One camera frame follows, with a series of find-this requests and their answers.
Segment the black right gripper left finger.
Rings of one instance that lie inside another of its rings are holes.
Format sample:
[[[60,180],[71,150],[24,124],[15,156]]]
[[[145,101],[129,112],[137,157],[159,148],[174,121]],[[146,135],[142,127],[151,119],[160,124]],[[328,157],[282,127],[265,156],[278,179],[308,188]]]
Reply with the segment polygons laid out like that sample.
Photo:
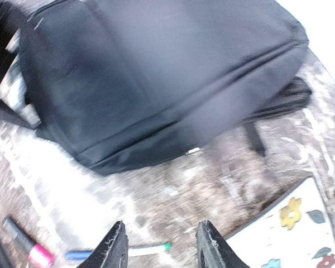
[[[125,224],[117,221],[83,262],[83,268],[127,268],[128,237]]]

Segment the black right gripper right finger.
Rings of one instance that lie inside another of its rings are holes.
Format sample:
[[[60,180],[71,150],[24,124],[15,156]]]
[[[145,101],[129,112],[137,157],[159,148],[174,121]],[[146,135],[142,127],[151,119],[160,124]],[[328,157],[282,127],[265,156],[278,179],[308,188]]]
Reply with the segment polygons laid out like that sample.
[[[198,267],[248,268],[210,221],[198,224],[196,239]]]

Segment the pink and black highlighter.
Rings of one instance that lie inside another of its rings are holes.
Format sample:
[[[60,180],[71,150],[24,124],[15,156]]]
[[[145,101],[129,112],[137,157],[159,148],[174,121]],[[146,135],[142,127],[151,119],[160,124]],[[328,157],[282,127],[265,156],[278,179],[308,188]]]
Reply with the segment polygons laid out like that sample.
[[[39,268],[52,267],[54,256],[33,240],[10,216],[4,218],[2,225],[11,238],[28,253],[30,263]]]

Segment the black student backpack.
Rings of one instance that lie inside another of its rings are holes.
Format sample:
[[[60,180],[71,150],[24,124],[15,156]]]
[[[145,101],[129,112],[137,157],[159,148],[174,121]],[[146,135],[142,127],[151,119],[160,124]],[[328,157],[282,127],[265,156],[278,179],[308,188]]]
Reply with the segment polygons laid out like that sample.
[[[304,108],[302,24],[276,1],[0,1],[0,120],[111,175]]]

